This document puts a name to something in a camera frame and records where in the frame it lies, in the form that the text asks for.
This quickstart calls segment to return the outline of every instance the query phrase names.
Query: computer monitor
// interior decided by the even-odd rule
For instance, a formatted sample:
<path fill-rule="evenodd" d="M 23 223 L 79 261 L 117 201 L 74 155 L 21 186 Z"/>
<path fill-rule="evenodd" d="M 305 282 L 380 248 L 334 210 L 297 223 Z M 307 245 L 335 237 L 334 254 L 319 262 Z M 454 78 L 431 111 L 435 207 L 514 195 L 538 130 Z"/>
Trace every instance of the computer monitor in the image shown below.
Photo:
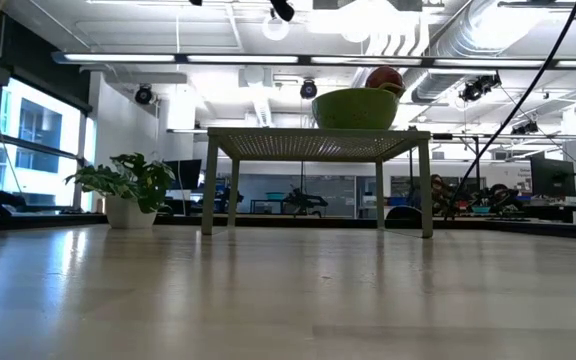
<path fill-rule="evenodd" d="M 530 159 L 532 194 L 562 197 L 576 196 L 575 167 L 569 161 Z"/>
<path fill-rule="evenodd" d="M 201 173 L 201 159 L 199 160 L 181 160 L 165 161 L 175 174 L 175 180 L 170 190 L 194 190 L 199 187 L 199 174 Z"/>

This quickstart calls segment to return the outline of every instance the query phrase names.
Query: potted plant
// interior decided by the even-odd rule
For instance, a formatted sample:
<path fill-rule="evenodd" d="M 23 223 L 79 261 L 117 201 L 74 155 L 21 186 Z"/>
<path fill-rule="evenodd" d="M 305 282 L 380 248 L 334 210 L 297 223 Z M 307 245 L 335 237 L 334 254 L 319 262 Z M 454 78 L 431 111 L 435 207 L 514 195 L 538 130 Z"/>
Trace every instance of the potted plant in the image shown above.
<path fill-rule="evenodd" d="M 81 184 L 84 192 L 96 191 L 106 198 L 108 223 L 115 229 L 152 226 L 157 210 L 164 206 L 166 190 L 175 178 L 160 161 L 147 163 L 139 153 L 111 157 L 116 168 L 86 166 L 66 178 Z"/>

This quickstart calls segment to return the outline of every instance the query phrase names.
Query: ceiling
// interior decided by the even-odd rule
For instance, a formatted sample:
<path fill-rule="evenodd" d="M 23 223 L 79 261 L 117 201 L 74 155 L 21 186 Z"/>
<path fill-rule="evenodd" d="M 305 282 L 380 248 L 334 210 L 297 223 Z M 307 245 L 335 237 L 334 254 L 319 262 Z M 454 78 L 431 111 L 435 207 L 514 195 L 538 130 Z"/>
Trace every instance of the ceiling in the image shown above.
<path fill-rule="evenodd" d="M 281 41 L 273 41 L 263 35 L 262 23 L 268 16 L 270 6 L 263 2 L 256 3 L 261 4 L 258 7 L 232 3 L 199 8 L 91 4 L 86 0 L 15 0 L 7 2 L 5 11 L 57 47 L 73 52 L 362 54 L 367 50 L 368 41 L 353 43 L 340 34 L 310 32 L 312 14 L 324 10 L 313 11 L 312 0 L 293 3 L 297 14 L 290 23 L 288 35 Z M 445 7 L 442 11 L 422 15 L 429 24 L 430 34 L 448 21 L 464 3 L 465 0 L 443 0 Z M 503 55 L 544 58 L 553 46 L 566 16 L 565 12 L 544 16 Z M 509 31 L 508 27 L 512 27 L 512 24 L 501 26 L 499 31 Z M 576 56 L 576 22 L 559 55 Z M 239 69 L 237 66 L 131 65 L 116 66 L 114 70 L 129 74 L 186 74 L 188 83 L 203 102 L 198 106 L 198 119 L 214 122 L 215 119 L 241 120 L 246 113 L 254 111 L 248 89 L 238 86 Z M 349 87 L 357 69 L 277 66 L 272 71 L 275 75 L 315 78 L 321 94 Z M 521 97 L 534 75 L 534 71 L 500 72 L 503 86 L 515 101 Z M 309 113 L 310 101 L 300 98 L 299 87 L 299 83 L 282 83 L 281 88 L 269 90 L 267 97 L 272 112 Z M 544 99 L 546 92 L 549 95 L 547 100 Z M 523 110 L 537 109 L 540 122 L 556 125 L 561 121 L 560 110 L 572 104 L 570 100 L 558 101 L 558 98 L 576 99 L 576 72 L 547 72 Z M 459 131 L 463 130 L 464 124 L 466 129 L 477 126 L 492 129 L 494 124 L 505 119 L 513 107 L 512 101 L 501 90 L 493 90 L 482 101 L 466 109 L 463 109 L 460 101 L 453 91 L 438 101 L 445 106 L 403 105 L 396 122 L 399 126 L 406 126 L 409 121 L 418 123 L 417 117 L 423 114 L 423 127 L 430 129 Z"/>

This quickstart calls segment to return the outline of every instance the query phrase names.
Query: white table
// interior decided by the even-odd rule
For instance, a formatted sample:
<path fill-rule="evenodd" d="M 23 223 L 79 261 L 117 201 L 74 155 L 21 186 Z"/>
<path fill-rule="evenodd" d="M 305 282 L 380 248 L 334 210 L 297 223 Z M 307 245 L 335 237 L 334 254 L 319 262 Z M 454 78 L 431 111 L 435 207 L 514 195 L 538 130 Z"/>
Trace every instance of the white table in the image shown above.
<path fill-rule="evenodd" d="M 230 204 L 237 203 L 241 161 L 308 161 L 374 163 L 377 204 L 384 203 L 383 163 L 419 148 L 422 236 L 432 237 L 430 155 L 427 131 L 322 130 L 277 128 L 209 128 L 201 232 L 212 234 L 217 155 L 221 148 L 232 159 Z M 228 207 L 228 226 L 235 226 L 237 207 Z M 377 227 L 385 228 L 384 207 L 377 206 Z"/>

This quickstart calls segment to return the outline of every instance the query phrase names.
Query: mesh tabletop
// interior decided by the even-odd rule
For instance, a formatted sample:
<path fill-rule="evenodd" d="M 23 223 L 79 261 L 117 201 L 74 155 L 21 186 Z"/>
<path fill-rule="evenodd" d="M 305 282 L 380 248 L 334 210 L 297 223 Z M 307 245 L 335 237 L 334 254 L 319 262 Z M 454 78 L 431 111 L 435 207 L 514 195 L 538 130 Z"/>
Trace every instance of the mesh tabletop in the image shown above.
<path fill-rule="evenodd" d="M 258 161 L 387 161 L 429 140 L 427 131 L 210 128 L 231 158 Z"/>

